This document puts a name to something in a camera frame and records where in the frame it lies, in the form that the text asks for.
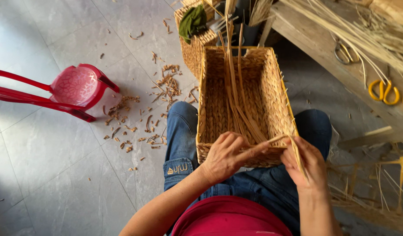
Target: denim pocket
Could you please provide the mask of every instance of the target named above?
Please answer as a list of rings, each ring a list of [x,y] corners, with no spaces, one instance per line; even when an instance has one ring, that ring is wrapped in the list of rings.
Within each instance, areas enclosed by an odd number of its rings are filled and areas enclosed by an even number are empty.
[[[177,158],[164,163],[164,191],[172,188],[193,172],[193,165],[188,158]]]

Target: woven basket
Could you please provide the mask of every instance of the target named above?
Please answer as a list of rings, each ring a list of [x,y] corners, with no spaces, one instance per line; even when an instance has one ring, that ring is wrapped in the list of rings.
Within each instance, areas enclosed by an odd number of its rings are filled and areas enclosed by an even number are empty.
[[[287,134],[298,136],[292,109],[286,94],[276,55],[270,47],[242,47],[247,49],[241,57],[243,88],[247,110],[267,139]],[[238,83],[238,58],[234,57]],[[222,47],[204,47],[203,71],[199,87],[199,122],[197,125],[197,156],[203,163],[210,147],[220,134],[234,131],[233,116],[227,107],[224,85],[224,53]],[[250,144],[256,144],[245,124]],[[279,165],[280,154],[287,148],[282,140],[272,143],[264,155],[245,163],[246,167],[272,167]]]
[[[180,21],[184,14],[191,7],[196,7],[201,4],[202,1],[196,0],[192,2],[186,2],[187,6],[180,8],[175,11],[174,17],[177,24],[177,30],[180,25]],[[190,71],[194,74],[197,80],[200,80],[200,72],[202,68],[202,56],[203,56],[203,46],[214,46],[216,45],[217,35],[213,30],[209,29],[204,31],[199,35],[195,35],[191,38],[191,43],[187,44],[183,38],[180,37],[181,51],[183,52],[183,60]]]

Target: chair seat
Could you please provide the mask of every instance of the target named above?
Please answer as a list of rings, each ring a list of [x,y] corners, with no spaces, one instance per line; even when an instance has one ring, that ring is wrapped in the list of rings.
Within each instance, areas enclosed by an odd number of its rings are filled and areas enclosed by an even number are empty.
[[[50,100],[71,105],[86,106],[98,92],[95,72],[86,67],[68,67],[52,82]]]

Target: green cloth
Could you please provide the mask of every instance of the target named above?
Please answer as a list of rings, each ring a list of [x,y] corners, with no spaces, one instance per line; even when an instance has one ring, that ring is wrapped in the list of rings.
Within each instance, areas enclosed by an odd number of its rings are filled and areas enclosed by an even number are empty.
[[[202,4],[195,8],[190,8],[181,19],[178,34],[183,37],[186,43],[190,44],[190,38],[188,38],[188,35],[191,35],[194,31],[203,27],[206,24],[206,21],[207,16]]]

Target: yellow scissor handle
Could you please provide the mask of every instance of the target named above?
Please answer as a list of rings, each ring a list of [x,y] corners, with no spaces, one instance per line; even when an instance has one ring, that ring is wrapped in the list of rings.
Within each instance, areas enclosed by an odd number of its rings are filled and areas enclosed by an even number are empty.
[[[385,94],[383,95],[383,102],[385,103],[385,104],[387,104],[387,105],[394,105],[394,104],[396,104],[398,101],[399,101],[399,91],[398,91],[398,89],[396,88],[396,87],[393,87],[393,91],[394,91],[394,93],[395,93],[395,100],[393,101],[393,102],[388,102],[387,100],[386,100],[386,97],[388,96],[388,93],[389,93],[389,91],[391,90],[391,87],[392,87],[392,82],[391,82],[391,80],[388,80],[387,81],[387,88],[386,88],[386,90],[385,90]]]
[[[377,97],[374,93],[373,93],[373,86],[375,84],[377,84],[379,82],[379,97]],[[373,81],[370,85],[369,85],[369,95],[372,97],[373,100],[375,101],[382,101],[383,99],[383,82],[380,79],[377,79],[375,81]]]

